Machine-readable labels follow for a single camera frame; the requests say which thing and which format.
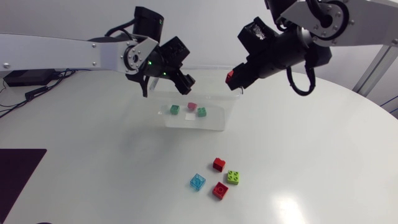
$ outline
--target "electrical cable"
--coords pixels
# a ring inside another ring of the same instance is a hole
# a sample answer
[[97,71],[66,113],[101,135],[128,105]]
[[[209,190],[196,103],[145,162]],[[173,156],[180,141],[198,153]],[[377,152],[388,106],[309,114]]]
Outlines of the electrical cable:
[[123,29],[133,25],[136,22],[136,19],[134,18],[132,21],[127,22],[125,24],[121,24],[120,26],[117,26],[115,28],[110,29],[109,31],[107,31],[107,33],[105,34],[105,37],[110,37],[113,33],[115,33],[116,31],[120,30],[123,32]]
[[398,110],[398,108],[396,108],[396,109],[392,110],[390,113],[393,113],[393,112],[395,112],[395,111],[397,111],[397,110]]
[[36,99],[37,97],[39,97],[39,96],[41,96],[41,95],[43,95],[43,94],[48,93],[48,92],[49,92],[50,90],[52,90],[54,87],[56,87],[57,85],[59,85],[59,84],[62,82],[62,80],[64,80],[65,78],[68,78],[68,77],[72,76],[72,75],[75,74],[77,71],[79,71],[79,70],[70,70],[70,69],[68,68],[68,69],[66,69],[65,71],[62,71],[62,72],[55,72],[54,74],[62,73],[63,75],[62,75],[53,85],[49,86],[48,89],[47,89],[46,91],[44,91],[44,92],[42,92],[42,93],[39,93],[39,94],[33,96],[31,99],[24,100],[24,101],[22,101],[22,102],[20,102],[20,103],[17,103],[17,104],[15,104],[15,105],[10,105],[10,106],[1,105],[1,106],[3,106],[3,107],[12,107],[12,108],[0,111],[0,113],[1,113],[1,112],[7,111],[7,112],[5,112],[4,114],[0,115],[0,118],[3,118],[5,115],[9,114],[11,111],[14,111],[15,109],[18,109],[18,108],[20,108],[20,107],[26,105],[28,102],[30,102],[30,101]]
[[314,69],[305,67],[305,71],[307,72],[308,80],[310,80],[310,88],[308,89],[308,91],[302,91],[299,88],[297,88],[296,84],[293,81],[292,67],[286,68],[287,79],[289,80],[290,86],[293,88],[294,92],[296,92],[300,96],[308,96],[315,89],[315,71],[314,71]]
[[382,105],[380,105],[380,106],[384,106],[384,105],[386,105],[386,104],[390,103],[391,101],[393,101],[393,100],[394,100],[394,99],[396,99],[396,98],[398,98],[398,96],[396,96],[396,97],[394,97],[393,99],[391,99],[391,100],[389,100],[389,101],[387,101],[387,102],[383,103],[383,104],[382,104]]
[[5,84],[4,84],[4,80],[2,80],[2,85],[3,85],[3,88],[0,90],[0,93],[3,91],[3,90],[5,90],[6,89],[6,86],[5,86]]
[[123,33],[125,33],[128,37],[129,37],[129,39],[130,40],[132,40],[132,37],[131,37],[131,35],[129,34],[129,32],[127,32],[127,30],[125,30],[125,29],[119,29],[121,32],[123,32]]
[[282,28],[282,26],[280,24],[276,24],[276,28],[278,28],[278,30],[282,31],[282,32],[287,31],[287,27],[286,28]]
[[315,18],[317,18],[320,22],[324,21],[326,14],[323,13],[318,0],[305,0],[305,1],[307,2],[308,8],[310,8],[310,11],[313,14],[313,16],[315,16]]

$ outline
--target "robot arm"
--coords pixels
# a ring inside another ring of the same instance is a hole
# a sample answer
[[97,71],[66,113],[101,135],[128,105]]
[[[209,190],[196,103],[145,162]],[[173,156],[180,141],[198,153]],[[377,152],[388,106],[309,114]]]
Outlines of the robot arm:
[[[296,93],[309,95],[315,88],[314,68],[331,58],[330,46],[383,44],[398,47],[398,3],[388,0],[265,0],[277,34],[260,18],[238,35],[249,56],[226,78],[233,90],[247,88],[258,78],[287,70]],[[305,61],[308,91],[299,90],[291,66]]]
[[[178,37],[159,46],[164,18],[143,7],[136,7],[134,20],[111,29],[105,37],[89,41],[31,35],[0,34],[0,71],[42,68],[85,68],[125,73],[140,83],[147,96],[149,77],[172,80],[186,95],[195,80],[180,71],[190,53]],[[134,26],[134,34],[124,28]],[[110,37],[113,32],[126,34]]]

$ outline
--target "translucent blue toy block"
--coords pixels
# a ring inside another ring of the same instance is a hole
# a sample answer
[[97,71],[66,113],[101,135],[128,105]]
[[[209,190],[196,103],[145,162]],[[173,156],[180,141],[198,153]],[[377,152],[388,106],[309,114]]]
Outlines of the translucent blue toy block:
[[196,189],[200,190],[206,182],[206,179],[204,179],[201,175],[195,174],[195,176],[191,180],[191,186]]

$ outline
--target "white wall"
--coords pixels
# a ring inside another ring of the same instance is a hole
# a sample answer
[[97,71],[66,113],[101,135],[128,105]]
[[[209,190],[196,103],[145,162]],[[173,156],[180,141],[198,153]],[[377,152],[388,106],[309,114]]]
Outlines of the white wall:
[[[388,100],[398,95],[398,60],[396,60],[390,69],[380,79],[379,83],[374,87],[368,98],[378,105],[382,105]],[[383,106],[388,112],[398,108],[398,98]],[[393,115],[398,118],[398,111]]]
[[[275,28],[263,0],[2,2],[0,32],[71,39],[102,36],[108,29],[131,20],[135,6],[148,7],[165,17],[162,42],[177,35],[190,49],[191,54],[184,61],[189,66],[233,67],[245,62],[247,53],[237,38],[243,26],[259,16],[267,25]],[[380,48],[381,46],[332,48],[331,62],[316,69],[317,76],[352,89]],[[294,70],[304,72],[303,65],[296,66]],[[386,98],[391,94],[380,91],[377,98]]]

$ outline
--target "green toy block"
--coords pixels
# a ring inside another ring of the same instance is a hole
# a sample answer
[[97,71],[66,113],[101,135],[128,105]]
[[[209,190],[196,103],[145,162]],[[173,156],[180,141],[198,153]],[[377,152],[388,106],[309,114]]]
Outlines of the green toy block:
[[171,114],[173,114],[173,115],[177,115],[179,111],[180,111],[180,106],[178,106],[178,105],[173,105],[173,106],[170,108],[170,112],[171,112]]
[[198,117],[205,117],[207,115],[206,108],[198,108]]
[[228,171],[228,177],[226,181],[230,184],[238,184],[239,183],[239,172],[237,171]]

